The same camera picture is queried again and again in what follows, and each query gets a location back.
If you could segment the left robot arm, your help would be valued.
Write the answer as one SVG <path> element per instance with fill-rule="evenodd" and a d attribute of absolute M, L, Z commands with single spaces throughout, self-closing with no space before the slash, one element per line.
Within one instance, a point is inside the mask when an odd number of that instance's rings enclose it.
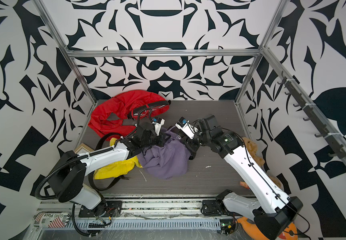
<path fill-rule="evenodd" d="M 87 154 L 66 152 L 50 173 L 38 184 L 38 200 L 57 199 L 60 203 L 78 204 L 101 216 L 107 202 L 101 193 L 85 185 L 85 177 L 109 164 L 122 162 L 153 146 L 162 147 L 165 136 L 162 123 L 140 123 L 129 136 L 115 141 L 114 145 Z"/>

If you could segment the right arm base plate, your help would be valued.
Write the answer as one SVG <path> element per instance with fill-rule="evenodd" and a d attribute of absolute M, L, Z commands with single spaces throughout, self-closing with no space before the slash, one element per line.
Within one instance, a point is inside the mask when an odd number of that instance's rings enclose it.
<path fill-rule="evenodd" d="M 224 204 L 219 200 L 203 200 L 201 213 L 206 217 L 215 217 L 215 216 L 237 216 L 241 217 L 242 215 L 230 212 L 226 209 Z"/>

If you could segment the purple trousers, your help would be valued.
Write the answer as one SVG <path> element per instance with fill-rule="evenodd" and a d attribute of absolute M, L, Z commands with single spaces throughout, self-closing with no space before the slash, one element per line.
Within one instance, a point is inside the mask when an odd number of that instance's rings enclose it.
<path fill-rule="evenodd" d="M 149 174 L 156 178 L 167 180 L 184 175 L 188 171 L 191 153 L 180 142 L 177 135 L 177 127 L 163 128 L 163 132 L 169 135 L 164 146 L 146 148 L 137 155 L 137 158 L 141 166 Z"/>

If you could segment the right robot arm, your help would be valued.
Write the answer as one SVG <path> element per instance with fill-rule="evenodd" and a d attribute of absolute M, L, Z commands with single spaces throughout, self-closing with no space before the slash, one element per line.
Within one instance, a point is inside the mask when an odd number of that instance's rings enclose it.
<path fill-rule="evenodd" d="M 252 220 L 269 240 L 275 240 L 295 220 L 303 208 L 297 197 L 289 197 L 255 162 L 243 138 L 222 128 L 215 116 L 209 115 L 191 124 L 180 118 L 176 123 L 181 140 L 196 152 L 199 147 L 209 147 L 225 160 L 248 184 L 255 200 L 224 191 L 218 198 L 229 213 Z"/>

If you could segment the yellow trousers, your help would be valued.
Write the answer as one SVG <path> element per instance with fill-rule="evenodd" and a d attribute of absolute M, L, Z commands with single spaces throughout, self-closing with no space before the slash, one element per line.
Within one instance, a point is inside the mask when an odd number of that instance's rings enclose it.
<path fill-rule="evenodd" d="M 109 178 L 117 178 L 127 175 L 134 167 L 142 168 L 137 156 L 122 161 L 109 164 L 94 172 L 94 180 L 104 180 Z"/>

